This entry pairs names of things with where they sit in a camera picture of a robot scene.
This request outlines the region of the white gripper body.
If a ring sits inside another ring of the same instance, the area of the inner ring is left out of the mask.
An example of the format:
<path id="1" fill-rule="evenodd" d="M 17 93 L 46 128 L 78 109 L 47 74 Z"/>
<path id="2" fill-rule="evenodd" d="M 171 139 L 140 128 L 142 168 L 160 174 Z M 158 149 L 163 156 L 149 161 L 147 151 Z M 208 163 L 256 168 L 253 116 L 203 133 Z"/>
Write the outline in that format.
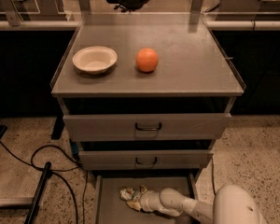
<path id="1" fill-rule="evenodd" d="M 162 212 L 164 206 L 161 204 L 159 193 L 153 190 L 148 190 L 141 194 L 138 202 L 145 212 Z"/>

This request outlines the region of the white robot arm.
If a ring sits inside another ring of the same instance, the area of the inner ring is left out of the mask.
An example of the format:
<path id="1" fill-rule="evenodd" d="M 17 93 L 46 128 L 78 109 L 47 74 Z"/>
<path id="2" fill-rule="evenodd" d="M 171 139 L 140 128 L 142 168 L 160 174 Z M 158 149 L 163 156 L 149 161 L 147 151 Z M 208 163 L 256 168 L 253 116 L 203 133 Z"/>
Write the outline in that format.
<path id="1" fill-rule="evenodd" d="M 186 197 L 172 188 L 157 192 L 144 185 L 140 189 L 122 188 L 120 198 L 136 211 L 157 211 L 170 217 L 187 214 L 201 224 L 267 224 L 250 194 L 235 185 L 220 188 L 212 204 Z"/>

